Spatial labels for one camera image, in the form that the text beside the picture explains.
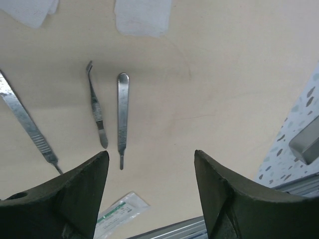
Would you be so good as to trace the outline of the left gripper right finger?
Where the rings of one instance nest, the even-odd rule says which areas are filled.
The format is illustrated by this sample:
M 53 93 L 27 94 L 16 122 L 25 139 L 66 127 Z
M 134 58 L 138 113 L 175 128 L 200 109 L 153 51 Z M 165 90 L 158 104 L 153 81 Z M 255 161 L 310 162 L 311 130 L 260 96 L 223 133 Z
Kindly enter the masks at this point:
M 221 165 L 201 150 L 194 153 L 196 180 L 210 239 L 317 239 L 318 198 L 269 202 L 260 185 Z

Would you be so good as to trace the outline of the metal instrument tray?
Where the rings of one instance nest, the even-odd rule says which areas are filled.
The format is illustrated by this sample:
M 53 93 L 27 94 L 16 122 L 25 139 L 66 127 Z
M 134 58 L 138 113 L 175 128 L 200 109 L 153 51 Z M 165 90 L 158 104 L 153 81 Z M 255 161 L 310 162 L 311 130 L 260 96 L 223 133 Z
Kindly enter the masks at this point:
M 306 165 L 319 157 L 319 118 L 316 117 L 302 129 L 290 142 L 293 155 Z

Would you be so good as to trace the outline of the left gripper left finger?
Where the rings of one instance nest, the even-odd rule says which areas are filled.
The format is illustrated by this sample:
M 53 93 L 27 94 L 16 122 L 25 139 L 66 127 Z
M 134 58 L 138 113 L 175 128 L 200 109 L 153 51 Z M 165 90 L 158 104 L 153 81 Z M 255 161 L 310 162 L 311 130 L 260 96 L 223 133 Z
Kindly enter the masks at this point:
M 101 151 L 78 167 L 0 202 L 2 239 L 92 239 L 109 169 Z

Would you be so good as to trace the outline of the steel angled tweezers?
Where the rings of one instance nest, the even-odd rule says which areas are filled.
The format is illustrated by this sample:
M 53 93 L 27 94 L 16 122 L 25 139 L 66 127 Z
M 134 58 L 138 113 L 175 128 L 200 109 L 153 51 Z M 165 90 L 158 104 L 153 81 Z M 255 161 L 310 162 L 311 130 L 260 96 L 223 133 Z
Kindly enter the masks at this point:
M 108 139 L 106 135 L 106 131 L 104 129 L 104 122 L 103 122 L 103 116 L 102 116 L 102 110 L 100 107 L 100 103 L 97 99 L 97 96 L 95 94 L 93 84 L 91 81 L 91 75 L 90 72 L 93 67 L 93 61 L 90 60 L 87 67 L 86 67 L 86 73 L 89 81 L 89 86 L 90 86 L 90 95 L 91 95 L 91 108 L 92 108 L 92 114 L 94 121 L 97 125 L 98 129 L 98 134 L 99 134 L 99 139 L 100 139 L 100 144 L 104 149 L 107 149 L 108 147 Z

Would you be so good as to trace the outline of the white gauze pad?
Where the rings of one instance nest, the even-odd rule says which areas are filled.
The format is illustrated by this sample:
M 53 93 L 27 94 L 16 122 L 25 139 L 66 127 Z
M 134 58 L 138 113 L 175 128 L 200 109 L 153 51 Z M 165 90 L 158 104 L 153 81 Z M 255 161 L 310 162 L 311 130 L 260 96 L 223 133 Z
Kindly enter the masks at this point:
M 40 28 L 47 15 L 55 14 L 59 0 L 1 0 L 0 8 L 18 22 Z
M 170 0 L 117 0 L 114 13 L 119 33 L 160 37 L 169 27 Z

